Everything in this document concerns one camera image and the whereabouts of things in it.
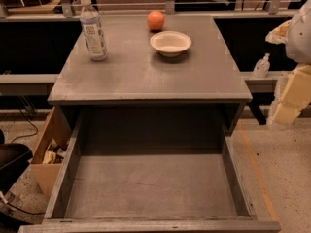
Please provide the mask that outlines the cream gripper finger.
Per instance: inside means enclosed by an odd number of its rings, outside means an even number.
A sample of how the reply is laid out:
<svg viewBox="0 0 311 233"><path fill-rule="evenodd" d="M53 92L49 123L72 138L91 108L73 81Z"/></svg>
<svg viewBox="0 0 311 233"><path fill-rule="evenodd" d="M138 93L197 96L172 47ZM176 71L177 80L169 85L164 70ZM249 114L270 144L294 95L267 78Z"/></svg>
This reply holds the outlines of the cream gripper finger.
<svg viewBox="0 0 311 233"><path fill-rule="evenodd" d="M298 65L278 80L268 113L267 126L272 130L286 129L310 103L311 66Z"/></svg>
<svg viewBox="0 0 311 233"><path fill-rule="evenodd" d="M291 22L287 20L274 28L266 35L265 41L275 45L286 44L288 41L288 29L290 23Z"/></svg>

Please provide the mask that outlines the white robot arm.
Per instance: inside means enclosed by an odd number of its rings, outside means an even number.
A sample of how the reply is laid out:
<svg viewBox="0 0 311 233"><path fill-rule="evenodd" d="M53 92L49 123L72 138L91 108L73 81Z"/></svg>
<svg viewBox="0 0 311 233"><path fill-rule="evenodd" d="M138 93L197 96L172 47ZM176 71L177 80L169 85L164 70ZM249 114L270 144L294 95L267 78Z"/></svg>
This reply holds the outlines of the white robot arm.
<svg viewBox="0 0 311 233"><path fill-rule="evenodd" d="M284 44L286 57L297 63L276 83L275 99L268 113L268 127L283 130L311 103L311 0L307 0L291 20L270 31L265 41Z"/></svg>

